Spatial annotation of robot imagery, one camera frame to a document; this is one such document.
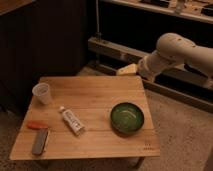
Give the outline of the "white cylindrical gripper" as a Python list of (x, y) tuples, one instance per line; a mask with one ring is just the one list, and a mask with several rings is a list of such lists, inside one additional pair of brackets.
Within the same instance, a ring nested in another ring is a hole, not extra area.
[(130, 64), (116, 71), (118, 76), (132, 76), (138, 73), (148, 81), (153, 82), (155, 77), (167, 68), (167, 60), (158, 53), (151, 53), (143, 57), (138, 64)]

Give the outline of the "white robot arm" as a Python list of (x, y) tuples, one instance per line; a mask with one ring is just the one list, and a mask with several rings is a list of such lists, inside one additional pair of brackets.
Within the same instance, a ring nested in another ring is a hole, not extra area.
[(137, 64), (120, 68), (116, 74), (135, 75), (153, 81), (164, 70), (187, 63), (213, 78), (213, 48), (196, 45), (193, 41), (176, 33), (165, 33), (156, 42), (156, 49), (144, 56)]

